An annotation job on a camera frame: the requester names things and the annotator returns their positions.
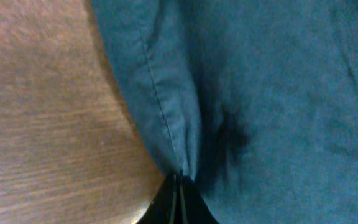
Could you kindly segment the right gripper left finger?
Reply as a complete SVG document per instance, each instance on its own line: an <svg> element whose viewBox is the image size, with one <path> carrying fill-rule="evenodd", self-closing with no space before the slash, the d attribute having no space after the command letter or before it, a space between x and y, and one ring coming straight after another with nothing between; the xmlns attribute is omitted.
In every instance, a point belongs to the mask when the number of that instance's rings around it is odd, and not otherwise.
<svg viewBox="0 0 358 224"><path fill-rule="evenodd" d="M137 224L174 224L177 207L177 178L168 175Z"/></svg>

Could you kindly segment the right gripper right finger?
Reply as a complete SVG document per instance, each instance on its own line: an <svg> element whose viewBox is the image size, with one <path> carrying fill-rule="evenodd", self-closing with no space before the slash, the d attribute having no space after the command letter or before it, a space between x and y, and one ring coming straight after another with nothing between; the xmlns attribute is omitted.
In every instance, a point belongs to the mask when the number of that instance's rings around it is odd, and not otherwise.
<svg viewBox="0 0 358 224"><path fill-rule="evenodd" d="M178 188L182 224L218 224L189 177L182 177Z"/></svg>

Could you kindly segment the navy blue shorts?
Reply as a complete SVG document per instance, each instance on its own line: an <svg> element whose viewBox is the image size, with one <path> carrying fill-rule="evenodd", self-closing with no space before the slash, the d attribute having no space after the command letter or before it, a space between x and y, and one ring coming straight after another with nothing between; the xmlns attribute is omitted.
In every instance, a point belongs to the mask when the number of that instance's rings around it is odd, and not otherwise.
<svg viewBox="0 0 358 224"><path fill-rule="evenodd" d="M164 173L219 223L358 223L358 1L93 1Z"/></svg>

